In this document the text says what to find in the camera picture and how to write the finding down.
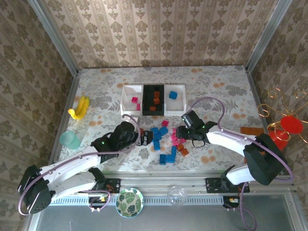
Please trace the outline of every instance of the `patterned wall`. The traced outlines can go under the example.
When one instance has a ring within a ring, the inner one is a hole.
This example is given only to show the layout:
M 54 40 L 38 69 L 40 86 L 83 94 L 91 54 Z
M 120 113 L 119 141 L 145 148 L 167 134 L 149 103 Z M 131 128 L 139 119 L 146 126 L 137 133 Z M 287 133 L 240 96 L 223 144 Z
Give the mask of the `patterned wall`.
M 0 230 L 21 229 L 17 186 L 48 163 L 71 81 L 32 8 L 0 0 Z
M 244 65 L 278 0 L 43 0 L 79 68 Z
M 293 0 L 277 31 L 253 70 L 261 101 L 282 111 L 282 96 L 272 99 L 269 88 L 280 88 L 286 93 L 286 106 L 299 109 L 308 97 L 297 99 L 297 90 L 308 93 L 308 1 Z M 308 121 L 308 105 L 298 113 Z M 279 113 L 272 113 L 269 122 L 279 120 Z M 308 125 L 302 135 L 308 140 Z M 285 150 L 289 165 L 294 169 L 300 200 L 308 217 L 308 146 L 298 136 L 293 136 Z

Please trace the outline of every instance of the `wire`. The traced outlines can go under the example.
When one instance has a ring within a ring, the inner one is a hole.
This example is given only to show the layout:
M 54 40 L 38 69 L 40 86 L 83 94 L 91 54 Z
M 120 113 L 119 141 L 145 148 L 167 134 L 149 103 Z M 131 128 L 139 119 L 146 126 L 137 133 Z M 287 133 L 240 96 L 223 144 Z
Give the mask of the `wire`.
M 190 107 L 190 109 L 188 111 L 190 111 L 198 102 L 200 102 L 201 100 L 214 100 L 216 102 L 218 102 L 221 107 L 222 107 L 222 114 L 217 122 L 217 126 L 218 128 L 221 130 L 222 133 L 224 134 L 227 134 L 227 135 L 230 135 L 230 136 L 233 136 L 233 137 L 236 137 L 236 138 L 239 138 L 239 139 L 246 139 L 252 143 L 254 143 L 255 145 L 259 146 L 260 148 L 262 148 L 263 150 L 267 151 L 269 154 L 271 154 L 272 156 L 274 156 L 286 169 L 287 171 L 289 172 L 290 174 L 290 178 L 289 179 L 276 179 L 276 180 L 280 180 L 280 181 L 285 181 L 285 182 L 293 182 L 294 180 L 294 174 L 292 172 L 292 170 L 290 169 L 290 167 L 278 156 L 276 155 L 273 151 L 271 151 L 270 149 L 268 149 L 267 147 L 263 146 L 262 144 L 256 142 L 255 140 L 253 139 L 250 139 L 246 136 L 242 136 L 242 135 L 239 135 L 237 133 L 233 133 L 233 132 L 230 132 L 230 131 L 226 131 L 224 130 L 221 126 L 220 126 L 220 122 L 221 122 L 221 119 L 223 118 L 223 116 L 225 115 L 225 106 L 223 105 L 223 103 L 219 100 L 219 99 L 216 99 L 214 97 L 210 97 L 210 96 L 205 96 L 197 101 L 195 101 L 192 106 Z M 255 231 L 257 229 L 257 220 L 255 218 L 255 216 L 247 209 L 244 209 L 243 208 L 243 197 L 244 197 L 244 190 L 245 190 L 245 187 L 246 185 L 248 184 L 248 182 L 245 182 L 244 185 L 243 185 L 243 189 L 242 189 L 242 192 L 241 192 L 241 196 L 240 196 L 240 212 L 241 212 L 241 217 L 242 217 L 242 221 L 244 223 L 244 225 L 246 226 L 246 228 L 249 230 L 249 231 Z M 243 215 L 243 211 L 246 211 L 255 221 L 255 227 L 253 229 L 250 229 L 244 219 L 244 215 Z
M 140 127 L 138 125 L 138 123 L 135 121 L 135 119 L 133 117 L 131 117 L 130 115 L 127 115 L 127 114 L 123 114 L 122 117 L 124 118 L 125 116 L 129 117 L 133 124 L 137 127 L 138 129 L 138 138 L 136 140 L 136 142 L 128 149 L 124 149 L 124 150 L 121 150 L 121 151 L 115 151 L 115 152 L 98 152 L 98 153 L 86 153 L 86 154 L 81 154 L 81 155 L 77 155 L 75 156 L 74 158 L 72 159 L 69 159 L 67 161 L 64 161 L 62 162 L 61 164 L 53 167 L 52 169 L 50 169 L 48 172 L 45 172 L 43 174 L 41 174 L 40 176 L 36 177 L 33 181 L 31 181 L 28 186 L 25 188 L 25 190 L 23 191 L 23 193 L 21 194 L 20 196 L 20 199 L 19 199 L 19 202 L 18 202 L 18 211 L 21 215 L 24 215 L 24 216 L 27 216 L 27 215 L 30 215 L 29 213 L 24 213 L 21 209 L 21 206 L 22 206 L 22 202 L 23 202 L 23 199 L 26 195 L 26 193 L 29 191 L 29 189 L 36 183 L 38 182 L 41 178 L 47 176 L 48 174 L 52 174 L 53 171 L 57 170 L 58 168 L 74 161 L 74 160 L 77 160 L 77 159 L 81 159 L 83 157 L 86 157 L 86 156 L 91 156 L 91 155 L 105 155 L 105 154 L 122 154 L 122 153 L 126 153 L 126 152 L 129 152 L 131 151 L 132 149 L 135 148 L 135 146 L 137 145 L 137 143 L 139 142 L 140 140 L 140 136 L 141 136 L 141 133 L 140 133 Z
M 84 192 L 84 193 L 107 193 L 108 194 L 108 199 L 107 199 L 107 201 L 106 201 L 106 203 L 103 205 L 103 206 L 101 206 L 101 207 L 99 207 L 98 209 L 97 209 L 97 211 L 99 212 L 99 211 L 101 211 L 103 208 L 105 208 L 106 207 L 106 205 L 110 202 L 110 200 L 111 200 L 111 194 L 110 194 L 110 192 L 108 191 L 108 190 L 88 190 L 88 191 L 82 191 L 82 192 Z M 93 200 L 93 201 L 91 201 L 91 203 L 90 203 L 90 206 L 89 206 L 89 208 L 92 210 L 92 212 L 94 212 L 94 208 L 92 207 L 92 205 L 93 205 L 93 203 L 94 203 L 94 201 L 95 200 Z

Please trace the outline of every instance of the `white tray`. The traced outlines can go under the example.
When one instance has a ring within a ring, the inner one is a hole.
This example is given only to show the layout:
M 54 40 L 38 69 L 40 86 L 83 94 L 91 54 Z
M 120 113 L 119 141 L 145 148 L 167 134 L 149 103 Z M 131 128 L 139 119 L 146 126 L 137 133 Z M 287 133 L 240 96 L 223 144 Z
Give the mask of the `white tray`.
M 178 93 L 175 100 L 169 98 L 171 91 Z M 137 105 L 131 102 L 132 97 L 138 98 L 140 103 L 140 111 L 137 111 Z M 124 85 L 120 103 L 121 115 L 142 115 L 142 98 L 143 85 Z M 167 84 L 164 85 L 164 115 L 165 116 L 181 116 L 186 112 L 186 92 L 185 85 Z

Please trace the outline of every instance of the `floral tablecloth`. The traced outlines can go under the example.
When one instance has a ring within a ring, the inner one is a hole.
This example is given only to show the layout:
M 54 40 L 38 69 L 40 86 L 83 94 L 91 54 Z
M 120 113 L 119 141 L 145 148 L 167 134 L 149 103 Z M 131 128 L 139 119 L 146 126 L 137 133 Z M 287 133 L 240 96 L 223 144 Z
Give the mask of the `floral tablecloth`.
M 70 118 L 67 130 L 74 131 L 82 143 L 77 151 L 63 147 L 60 160 L 80 152 L 96 138 L 113 131 L 121 122 L 120 99 L 125 84 L 185 84 L 187 109 L 195 100 L 212 96 L 226 106 L 226 115 L 221 122 L 225 128 L 240 131 L 240 127 L 262 126 L 243 66 L 85 69 L 78 75 L 80 82 L 73 107 L 77 106 L 81 95 L 90 97 L 90 107 L 82 120 Z M 221 107 L 216 102 L 204 100 L 195 106 L 195 112 L 205 122 L 217 122 Z M 171 153 L 172 129 L 184 124 L 179 116 L 141 117 L 143 129 L 161 127 L 163 120 L 170 123 L 169 133 L 160 142 L 161 151 L 155 151 L 152 143 L 137 146 L 128 154 L 102 163 L 100 168 L 107 171 L 211 171 L 244 162 L 242 156 L 224 147 L 207 144 L 203 148 L 194 148 L 189 141 L 184 144 L 189 151 L 186 157 L 177 153 L 174 164 L 159 165 L 159 154 Z

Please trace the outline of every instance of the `blue rectangular block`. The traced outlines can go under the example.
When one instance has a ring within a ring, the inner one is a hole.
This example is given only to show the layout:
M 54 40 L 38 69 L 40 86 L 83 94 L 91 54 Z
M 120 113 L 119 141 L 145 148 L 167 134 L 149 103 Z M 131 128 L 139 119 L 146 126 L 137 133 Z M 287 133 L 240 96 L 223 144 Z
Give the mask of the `blue rectangular block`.
M 161 139 L 162 139 L 162 136 L 159 133 L 155 134 L 153 137 L 153 141 L 160 141 Z
M 172 148 L 171 148 L 171 155 L 172 156 L 176 156 L 176 154 L 177 154 L 177 148 L 176 148 L 176 146 L 172 146 Z
M 159 133 L 164 136 L 168 133 L 168 129 L 166 127 L 161 127 Z
M 159 155 L 159 164 L 160 165 L 165 165 L 166 164 L 166 155 L 165 154 L 160 154 Z
M 153 134 L 157 134 L 159 131 L 158 131 L 158 128 L 151 128 L 150 129 L 152 132 L 153 132 Z
M 159 151 L 160 150 L 160 143 L 159 143 L 159 141 L 154 141 L 153 145 L 154 145 L 154 150 L 155 151 Z
M 174 163 L 175 162 L 175 156 L 173 156 L 173 155 L 166 155 L 166 162 L 167 163 Z
M 169 98 L 174 99 L 174 100 L 177 98 L 177 96 L 178 94 L 175 91 L 171 91 L 169 94 Z

